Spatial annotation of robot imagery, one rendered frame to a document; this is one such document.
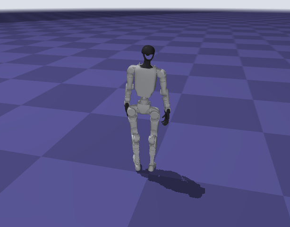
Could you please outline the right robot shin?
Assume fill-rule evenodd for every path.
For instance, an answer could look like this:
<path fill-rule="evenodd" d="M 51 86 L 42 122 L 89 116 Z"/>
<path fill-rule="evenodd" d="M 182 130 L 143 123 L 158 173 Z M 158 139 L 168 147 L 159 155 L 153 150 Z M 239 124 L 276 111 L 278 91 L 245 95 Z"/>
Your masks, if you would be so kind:
<path fill-rule="evenodd" d="M 150 154 L 150 165 L 154 165 L 154 156 L 156 153 L 156 148 L 157 148 L 157 137 L 155 136 L 154 138 L 154 145 L 150 144 L 149 145 L 149 154 Z"/>

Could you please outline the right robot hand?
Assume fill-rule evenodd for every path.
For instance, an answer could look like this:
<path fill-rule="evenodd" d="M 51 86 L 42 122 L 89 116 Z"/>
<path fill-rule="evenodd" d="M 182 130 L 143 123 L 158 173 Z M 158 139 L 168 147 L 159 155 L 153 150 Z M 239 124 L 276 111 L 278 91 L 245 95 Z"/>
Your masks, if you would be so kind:
<path fill-rule="evenodd" d="M 170 109 L 167 109 L 167 111 L 165 112 L 165 115 L 163 116 L 163 117 L 165 117 L 165 119 L 162 121 L 162 122 L 164 122 L 164 123 L 162 123 L 163 125 L 167 125 L 169 123 L 169 117 L 170 117 L 169 113 L 170 113 Z"/>

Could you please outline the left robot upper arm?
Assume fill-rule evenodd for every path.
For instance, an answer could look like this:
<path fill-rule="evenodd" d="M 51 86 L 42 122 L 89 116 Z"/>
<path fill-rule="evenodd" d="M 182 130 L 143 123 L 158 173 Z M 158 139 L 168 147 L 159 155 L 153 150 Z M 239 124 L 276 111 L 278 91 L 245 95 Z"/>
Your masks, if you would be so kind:
<path fill-rule="evenodd" d="M 131 65 L 127 69 L 127 90 L 133 90 L 134 89 L 134 72 L 135 72 L 136 65 Z"/>

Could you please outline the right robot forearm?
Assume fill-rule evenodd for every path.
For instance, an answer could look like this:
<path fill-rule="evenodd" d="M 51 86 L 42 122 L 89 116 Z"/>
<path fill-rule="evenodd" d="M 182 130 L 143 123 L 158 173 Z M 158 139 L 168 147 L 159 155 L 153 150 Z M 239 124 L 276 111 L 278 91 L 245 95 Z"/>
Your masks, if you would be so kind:
<path fill-rule="evenodd" d="M 163 96 L 162 99 L 163 99 L 164 110 L 166 112 L 167 109 L 170 109 L 169 91 L 168 91 L 168 89 L 167 89 L 167 95 L 166 96 Z"/>

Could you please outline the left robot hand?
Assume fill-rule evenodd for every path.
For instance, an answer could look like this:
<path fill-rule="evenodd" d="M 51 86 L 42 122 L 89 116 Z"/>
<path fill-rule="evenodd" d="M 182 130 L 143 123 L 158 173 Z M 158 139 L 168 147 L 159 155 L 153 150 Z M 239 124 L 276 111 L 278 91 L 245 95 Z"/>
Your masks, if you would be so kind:
<path fill-rule="evenodd" d="M 125 111 L 126 111 L 126 113 L 127 113 L 127 109 L 128 109 L 128 107 L 129 107 L 129 103 L 125 103 Z M 128 114 L 127 114 L 127 116 L 128 116 Z"/>

